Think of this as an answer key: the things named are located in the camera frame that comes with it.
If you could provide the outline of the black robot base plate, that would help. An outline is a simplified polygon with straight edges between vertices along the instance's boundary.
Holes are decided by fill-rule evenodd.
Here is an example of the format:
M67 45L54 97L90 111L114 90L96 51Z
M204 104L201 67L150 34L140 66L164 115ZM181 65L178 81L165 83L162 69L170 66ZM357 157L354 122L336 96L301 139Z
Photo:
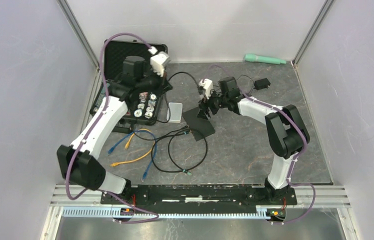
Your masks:
M247 214L256 206L295 206L295 190L289 186L271 190L264 185L132 185L120 198L158 214Z

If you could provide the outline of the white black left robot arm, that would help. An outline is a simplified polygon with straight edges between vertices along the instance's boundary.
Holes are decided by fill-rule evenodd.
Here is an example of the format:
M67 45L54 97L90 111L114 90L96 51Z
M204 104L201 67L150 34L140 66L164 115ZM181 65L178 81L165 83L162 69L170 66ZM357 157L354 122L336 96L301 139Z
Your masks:
M70 194L70 184L85 190L111 192L120 204L131 200L128 180L107 171L98 158L110 133L140 93L169 86L165 71L169 62L169 55L163 51L153 55L149 64L140 56L128 56L115 82L110 86L103 84L105 97L98 112L69 146L61 145L56 152L66 194L71 200L74 196Z

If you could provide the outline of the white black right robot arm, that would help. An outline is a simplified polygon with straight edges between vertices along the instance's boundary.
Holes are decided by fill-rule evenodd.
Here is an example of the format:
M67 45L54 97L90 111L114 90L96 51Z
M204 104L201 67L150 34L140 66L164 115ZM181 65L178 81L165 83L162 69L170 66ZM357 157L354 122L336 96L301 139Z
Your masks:
M199 81L202 99L197 116L207 120L220 109L228 109L265 125L274 156L264 182L263 196L268 203L277 204L290 188L294 162L310 142L303 119L294 105L269 104L243 92L234 77L223 78L218 85L219 92L215 91L212 80L203 78Z

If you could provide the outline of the black router box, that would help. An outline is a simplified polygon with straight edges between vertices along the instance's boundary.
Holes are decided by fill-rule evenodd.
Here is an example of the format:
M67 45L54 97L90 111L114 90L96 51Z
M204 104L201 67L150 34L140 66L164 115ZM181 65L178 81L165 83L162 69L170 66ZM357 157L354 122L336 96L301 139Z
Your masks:
M199 107L195 107L182 113L182 117L184 118L188 127L191 129L196 129L196 131L192 130L192 134L196 141L207 138L216 132L215 128L206 118L206 116L201 118L198 116L199 113Z

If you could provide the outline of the white network switch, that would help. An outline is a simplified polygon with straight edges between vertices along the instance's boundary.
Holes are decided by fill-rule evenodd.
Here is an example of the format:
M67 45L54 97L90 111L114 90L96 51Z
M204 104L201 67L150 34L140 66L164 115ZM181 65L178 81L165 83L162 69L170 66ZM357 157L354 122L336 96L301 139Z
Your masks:
M168 104L166 121L168 123L180 123L182 120L183 104L179 102L170 102Z

